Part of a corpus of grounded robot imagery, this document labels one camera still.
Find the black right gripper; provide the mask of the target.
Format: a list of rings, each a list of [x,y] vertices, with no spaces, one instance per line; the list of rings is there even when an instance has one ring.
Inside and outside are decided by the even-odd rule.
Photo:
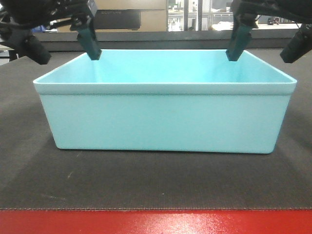
[[[229,61],[238,61],[251,41],[251,27],[257,15],[275,16],[302,24],[282,50],[285,63],[294,63],[312,50],[312,2],[310,0],[234,0],[231,5],[234,26],[226,55]],[[251,20],[245,24],[244,17]]]

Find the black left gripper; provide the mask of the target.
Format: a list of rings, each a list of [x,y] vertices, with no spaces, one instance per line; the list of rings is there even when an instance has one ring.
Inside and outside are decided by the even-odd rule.
[[[2,0],[0,42],[40,65],[51,55],[30,30],[37,26],[59,28],[70,25],[91,60],[99,60],[101,49],[94,30],[97,6],[93,0]]]

